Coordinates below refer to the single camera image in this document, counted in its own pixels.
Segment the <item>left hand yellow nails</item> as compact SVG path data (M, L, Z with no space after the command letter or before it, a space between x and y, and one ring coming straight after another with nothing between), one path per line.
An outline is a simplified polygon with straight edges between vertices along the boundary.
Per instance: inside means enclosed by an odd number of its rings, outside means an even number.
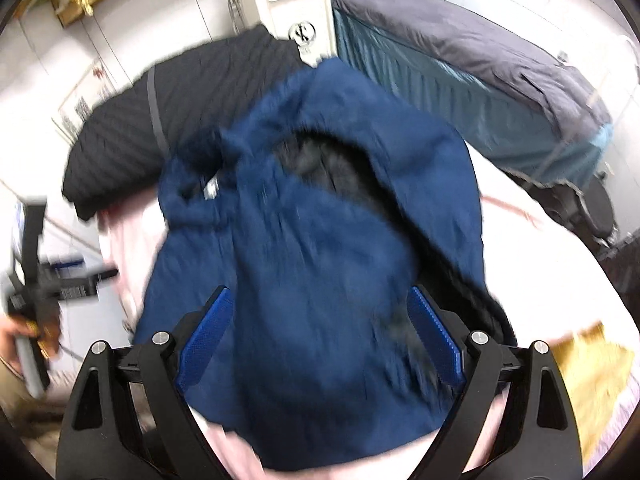
M35 338L43 356L51 359L60 350L60 318L48 318L43 325L37 325L20 316L1 315L1 359L15 374L21 375L22 367L15 345L18 336Z

